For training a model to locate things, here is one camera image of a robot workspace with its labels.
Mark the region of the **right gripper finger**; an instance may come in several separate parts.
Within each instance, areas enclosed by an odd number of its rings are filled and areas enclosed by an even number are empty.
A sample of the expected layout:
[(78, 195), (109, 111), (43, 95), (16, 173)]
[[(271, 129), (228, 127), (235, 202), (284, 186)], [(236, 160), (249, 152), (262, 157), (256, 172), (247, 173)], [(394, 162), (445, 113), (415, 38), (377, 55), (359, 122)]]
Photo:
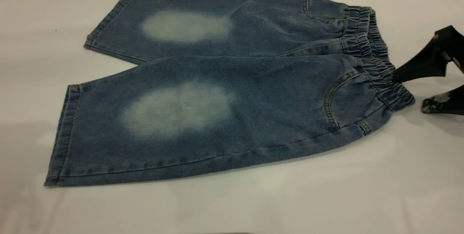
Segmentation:
[(452, 25), (434, 33), (434, 37), (411, 60), (393, 72), (393, 82), (403, 83), (425, 77), (444, 77), (448, 63), (463, 72), (464, 36)]
[(425, 114), (464, 114), (464, 86), (426, 98), (422, 102)]

